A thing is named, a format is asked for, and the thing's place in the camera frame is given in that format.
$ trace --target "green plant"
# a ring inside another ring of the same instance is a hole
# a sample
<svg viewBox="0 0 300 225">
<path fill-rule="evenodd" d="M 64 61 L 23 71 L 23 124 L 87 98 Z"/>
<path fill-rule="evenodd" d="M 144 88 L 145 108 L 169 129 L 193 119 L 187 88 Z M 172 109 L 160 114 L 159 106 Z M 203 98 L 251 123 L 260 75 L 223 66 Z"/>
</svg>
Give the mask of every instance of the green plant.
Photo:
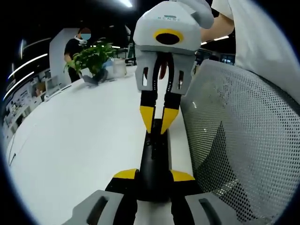
<svg viewBox="0 0 300 225">
<path fill-rule="evenodd" d="M 86 48 L 73 56 L 73 60 L 66 64 L 66 68 L 72 67 L 79 73 L 85 68 L 89 68 L 92 74 L 97 74 L 103 63 L 105 63 L 115 53 L 111 43 L 102 41 L 96 42 L 93 47 Z"/>
</svg>

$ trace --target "dark ceiling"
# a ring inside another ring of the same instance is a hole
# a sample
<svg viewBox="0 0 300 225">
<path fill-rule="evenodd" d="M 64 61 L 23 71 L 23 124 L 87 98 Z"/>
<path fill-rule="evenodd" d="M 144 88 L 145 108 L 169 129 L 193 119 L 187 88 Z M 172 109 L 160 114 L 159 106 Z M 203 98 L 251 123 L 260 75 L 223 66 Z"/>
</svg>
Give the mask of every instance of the dark ceiling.
<svg viewBox="0 0 300 225">
<path fill-rule="evenodd" d="M 92 35 L 101 38 L 106 37 L 114 45 L 127 47 L 128 39 L 125 29 L 127 25 L 134 31 L 136 21 L 147 10 L 162 2 L 162 0 L 130 0 L 133 7 L 127 8 L 119 0 L 27 0 L 6 1 L 5 8 L 2 4 L 1 20 L 5 21 L 4 55 L 5 63 L 1 68 L 1 90 L 7 76 L 12 72 L 12 62 L 15 68 L 23 63 L 49 51 L 51 40 L 28 47 L 24 50 L 23 58 L 20 59 L 19 49 L 21 40 L 26 40 L 30 45 L 45 38 L 53 38 L 65 27 L 88 27 Z M 280 10 L 272 11 L 274 16 L 280 14 Z M 235 53 L 234 34 L 230 38 L 211 42 L 203 46 L 213 51 L 222 53 Z M 44 57 L 31 63 L 16 73 L 19 80 L 31 71 L 40 72 L 49 68 L 49 58 Z"/>
</svg>

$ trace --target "white desk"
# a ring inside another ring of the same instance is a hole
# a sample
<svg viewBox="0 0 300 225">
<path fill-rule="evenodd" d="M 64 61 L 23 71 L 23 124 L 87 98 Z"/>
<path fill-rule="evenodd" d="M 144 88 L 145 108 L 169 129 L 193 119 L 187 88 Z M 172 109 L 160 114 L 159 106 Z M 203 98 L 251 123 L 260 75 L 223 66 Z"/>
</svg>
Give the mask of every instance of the white desk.
<svg viewBox="0 0 300 225">
<path fill-rule="evenodd" d="M 38 224 L 62 224 L 77 204 L 104 190 L 114 174 L 139 168 L 146 128 L 135 68 L 127 68 L 131 77 L 95 88 L 82 80 L 73 83 L 36 108 L 18 128 L 11 152 L 16 157 L 9 170 Z M 166 84 L 167 77 L 158 84 L 156 117 L 161 117 Z M 172 168 L 192 174 L 181 112 L 170 137 Z"/>
</svg>

